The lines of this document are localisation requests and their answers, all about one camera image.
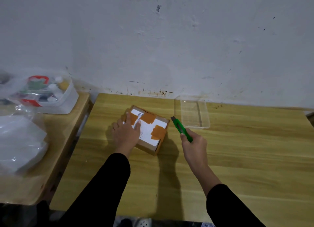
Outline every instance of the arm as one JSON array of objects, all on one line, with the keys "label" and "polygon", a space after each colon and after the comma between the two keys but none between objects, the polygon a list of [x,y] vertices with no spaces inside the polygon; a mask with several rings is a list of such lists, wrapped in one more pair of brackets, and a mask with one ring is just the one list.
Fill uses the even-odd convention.
[{"label": "arm", "polygon": [[207,197],[206,209],[214,225],[232,226],[238,222],[241,226],[265,226],[210,169],[206,139],[186,130],[193,142],[190,143],[184,134],[180,135],[184,157]]},{"label": "arm", "polygon": [[116,210],[131,173],[128,157],[139,140],[139,135],[140,123],[137,123],[133,129],[128,113],[125,124],[121,119],[113,124],[112,136],[116,144],[115,153],[108,157],[97,174],[61,217],[58,222],[59,226],[113,225]]}]

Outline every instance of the person's right hand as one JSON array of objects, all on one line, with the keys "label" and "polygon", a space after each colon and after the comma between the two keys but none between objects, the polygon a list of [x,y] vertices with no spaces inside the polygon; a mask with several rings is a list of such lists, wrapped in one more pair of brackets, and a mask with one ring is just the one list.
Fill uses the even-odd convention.
[{"label": "person's right hand", "polygon": [[190,129],[186,129],[186,131],[193,138],[193,141],[190,143],[183,133],[180,134],[183,153],[192,172],[197,176],[199,172],[208,168],[207,140]]}]

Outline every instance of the wall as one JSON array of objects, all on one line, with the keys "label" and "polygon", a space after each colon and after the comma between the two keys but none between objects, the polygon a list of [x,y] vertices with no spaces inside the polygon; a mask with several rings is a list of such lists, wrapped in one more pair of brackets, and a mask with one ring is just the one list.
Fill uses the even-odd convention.
[{"label": "wall", "polygon": [[65,71],[93,93],[314,108],[313,11],[313,0],[0,0],[0,67]]}]

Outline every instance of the light wood table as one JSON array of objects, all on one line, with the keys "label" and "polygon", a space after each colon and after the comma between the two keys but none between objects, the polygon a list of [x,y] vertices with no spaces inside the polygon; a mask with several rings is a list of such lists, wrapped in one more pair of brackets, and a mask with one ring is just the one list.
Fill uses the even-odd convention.
[{"label": "light wood table", "polygon": [[[133,104],[167,118],[174,114],[170,99],[99,94],[51,209],[67,210],[96,174],[114,150],[112,122]],[[314,226],[314,129],[303,112],[216,103],[207,108],[211,127],[196,132],[208,140],[208,161],[220,180],[266,226]],[[135,148],[129,161],[117,215],[210,221],[173,123],[157,157]]]},{"label": "light wood table", "polygon": [[24,175],[0,175],[0,203],[34,205],[56,178],[58,164],[70,145],[86,114],[89,93],[79,92],[70,114],[44,114],[49,147],[43,159]]}]

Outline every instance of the wood grain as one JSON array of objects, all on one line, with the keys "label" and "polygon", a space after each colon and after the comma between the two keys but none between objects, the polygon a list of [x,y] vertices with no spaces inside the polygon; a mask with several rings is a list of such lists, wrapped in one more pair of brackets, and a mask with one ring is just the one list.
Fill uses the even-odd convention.
[{"label": "wood grain", "polygon": [[79,98],[69,114],[43,114],[49,147],[43,159],[23,175],[0,175],[0,203],[34,205],[56,177],[56,166],[69,151],[88,108],[89,93]]},{"label": "wood grain", "polygon": [[[170,118],[177,101],[99,94],[51,208],[67,210],[114,146],[111,123],[131,105]],[[302,111],[207,103],[211,168],[266,226],[314,225],[314,129]],[[171,122],[159,154],[130,156],[131,176],[117,215],[210,221],[206,198]]]}]

